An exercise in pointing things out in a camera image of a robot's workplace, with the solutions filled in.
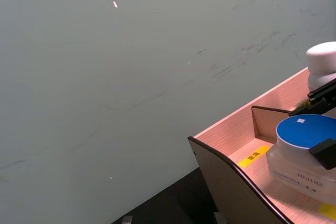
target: black floor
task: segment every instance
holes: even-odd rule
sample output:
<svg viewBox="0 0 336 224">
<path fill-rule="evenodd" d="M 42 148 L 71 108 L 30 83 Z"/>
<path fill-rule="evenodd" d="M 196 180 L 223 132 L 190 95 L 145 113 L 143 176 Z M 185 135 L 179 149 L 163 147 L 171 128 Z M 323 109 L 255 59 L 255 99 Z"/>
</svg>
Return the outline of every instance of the black floor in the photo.
<svg viewBox="0 0 336 224">
<path fill-rule="evenodd" d="M 132 224 L 205 224 L 214 223 L 216 211 L 198 168 L 125 216 L 133 216 Z"/>
</svg>

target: wooden box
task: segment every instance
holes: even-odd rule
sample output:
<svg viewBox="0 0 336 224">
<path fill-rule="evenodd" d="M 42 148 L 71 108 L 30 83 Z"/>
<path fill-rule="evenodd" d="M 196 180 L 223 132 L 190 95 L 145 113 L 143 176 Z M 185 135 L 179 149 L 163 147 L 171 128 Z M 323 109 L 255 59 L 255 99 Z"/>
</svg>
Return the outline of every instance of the wooden box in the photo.
<svg viewBox="0 0 336 224">
<path fill-rule="evenodd" d="M 265 154 L 247 167 L 238 165 L 276 142 L 276 125 L 307 98 L 308 74 L 303 69 L 188 138 L 218 211 L 229 224 L 335 223 L 319 212 L 321 202 L 270 177 Z"/>
</svg>

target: gray wall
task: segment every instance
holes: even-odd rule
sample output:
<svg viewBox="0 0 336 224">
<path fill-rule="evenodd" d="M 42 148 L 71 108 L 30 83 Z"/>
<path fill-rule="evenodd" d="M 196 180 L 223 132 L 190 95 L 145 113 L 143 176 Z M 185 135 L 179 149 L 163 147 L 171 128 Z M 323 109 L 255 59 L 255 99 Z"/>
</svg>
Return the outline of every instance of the gray wall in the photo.
<svg viewBox="0 0 336 224">
<path fill-rule="evenodd" d="M 113 1 L 0 0 L 1 223 L 111 223 L 335 39 L 335 0 Z"/>
</svg>

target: wooden board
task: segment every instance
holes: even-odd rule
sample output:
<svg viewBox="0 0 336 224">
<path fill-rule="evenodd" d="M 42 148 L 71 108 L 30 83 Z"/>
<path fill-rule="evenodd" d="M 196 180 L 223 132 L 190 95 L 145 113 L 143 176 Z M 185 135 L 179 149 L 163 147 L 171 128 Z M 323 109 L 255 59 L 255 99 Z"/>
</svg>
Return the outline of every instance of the wooden board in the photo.
<svg viewBox="0 0 336 224">
<path fill-rule="evenodd" d="M 255 137 L 267 138 L 269 142 L 276 143 L 277 125 L 288 117 L 285 110 L 272 110 L 265 107 L 252 107 L 253 124 L 255 129 Z"/>
<path fill-rule="evenodd" d="M 210 126 L 195 138 L 210 147 L 229 155 L 255 137 L 251 107 L 253 105 L 289 110 L 308 94 L 308 69 L 272 88 L 219 122 Z"/>
<path fill-rule="evenodd" d="M 250 185 L 246 183 L 246 175 L 238 174 L 224 161 L 229 161 L 228 157 L 216 151 L 209 151 L 209 148 L 200 144 L 198 140 L 194 142 L 191 139 L 190 145 L 217 209 L 224 214 L 228 223 L 292 224 L 282 221 L 286 217 L 279 218 L 274 214 L 276 211 L 278 215 L 283 215 L 273 207 L 272 211 L 269 204 L 265 204 L 266 196 L 261 199 L 260 195 L 255 193 L 255 188 L 251 190 Z"/>
<path fill-rule="evenodd" d="M 239 163 L 261 146 L 272 146 L 258 138 L 233 152 L 229 158 Z M 266 154 L 262 155 L 248 167 L 242 168 L 249 178 L 261 189 L 261 191 L 294 223 L 304 224 L 329 224 L 335 221 L 318 213 L 321 202 L 312 199 L 282 183 L 273 179 L 268 173 Z"/>
</svg>

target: white cylinder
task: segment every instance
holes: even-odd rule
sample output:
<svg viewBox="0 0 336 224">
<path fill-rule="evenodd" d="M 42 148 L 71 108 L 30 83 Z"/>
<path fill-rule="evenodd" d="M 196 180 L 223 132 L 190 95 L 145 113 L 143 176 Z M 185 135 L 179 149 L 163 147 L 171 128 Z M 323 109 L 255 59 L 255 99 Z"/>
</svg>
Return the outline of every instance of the white cylinder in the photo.
<svg viewBox="0 0 336 224">
<path fill-rule="evenodd" d="M 336 41 L 318 44 L 307 53 L 309 78 L 308 88 L 313 91 L 336 79 Z M 325 115 L 336 119 L 336 108 Z"/>
<path fill-rule="evenodd" d="M 306 55 L 311 74 L 336 72 L 336 41 L 318 44 L 310 48 Z"/>
</svg>

